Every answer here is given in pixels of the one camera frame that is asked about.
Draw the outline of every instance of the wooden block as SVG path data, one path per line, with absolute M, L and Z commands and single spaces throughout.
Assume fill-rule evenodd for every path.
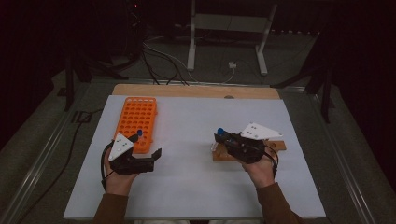
M 273 150 L 278 152 L 279 150 L 286 150 L 284 141 L 269 141 L 265 140 L 265 145 L 271 147 Z M 236 161 L 236 159 L 228 154 L 227 148 L 223 144 L 218 144 L 216 149 L 212 151 L 213 161 Z

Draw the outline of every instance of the orange plastic tray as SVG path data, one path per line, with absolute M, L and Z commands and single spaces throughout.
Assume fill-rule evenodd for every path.
M 122 108 L 115 136 L 117 133 L 122 133 L 125 137 L 129 138 L 133 134 L 136 134 L 138 130 L 141 130 L 143 135 L 134 143 L 134 153 L 148 153 L 152 143 L 152 132 L 156 115 L 157 101 L 155 98 L 127 97 Z

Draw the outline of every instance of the white tabletop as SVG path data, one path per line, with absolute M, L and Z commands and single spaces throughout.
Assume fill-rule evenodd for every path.
M 64 218 L 93 218 L 104 190 L 100 157 L 114 136 L 126 96 L 109 96 L 81 167 Z M 251 121 L 283 133 L 276 181 L 301 217 L 325 217 L 317 189 L 282 100 L 156 97 L 151 152 L 163 149 L 154 172 L 134 181 L 126 218 L 262 218 L 256 190 L 235 161 L 212 161 L 210 146 L 221 127 L 241 132 Z

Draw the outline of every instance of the forearm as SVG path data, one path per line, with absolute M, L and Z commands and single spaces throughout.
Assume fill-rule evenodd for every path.
M 112 223 L 119 224 L 124 222 L 128 197 L 116 194 L 104 194 L 102 201 L 96 210 L 93 218 L 94 224 Z
M 262 215 L 267 224 L 272 223 L 304 223 L 303 219 L 294 214 L 277 183 L 257 189 Z

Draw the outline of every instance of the human hand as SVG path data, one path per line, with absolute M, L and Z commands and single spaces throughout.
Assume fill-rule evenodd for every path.
M 277 159 L 275 157 L 274 151 L 269 147 L 265 148 L 265 152 L 271 155 L 274 160 Z M 273 164 L 271 159 L 267 156 L 263 155 L 261 160 L 251 164 L 246 164 L 242 161 L 239 162 L 242 164 L 242 167 L 245 169 L 245 171 L 248 172 L 250 179 L 256 189 L 275 184 Z
M 128 196 L 131 190 L 134 179 L 139 174 L 131 175 L 119 175 L 110 168 L 110 161 L 108 156 L 110 155 L 111 148 L 108 148 L 105 155 L 105 168 L 106 168 L 106 193 L 118 194 Z

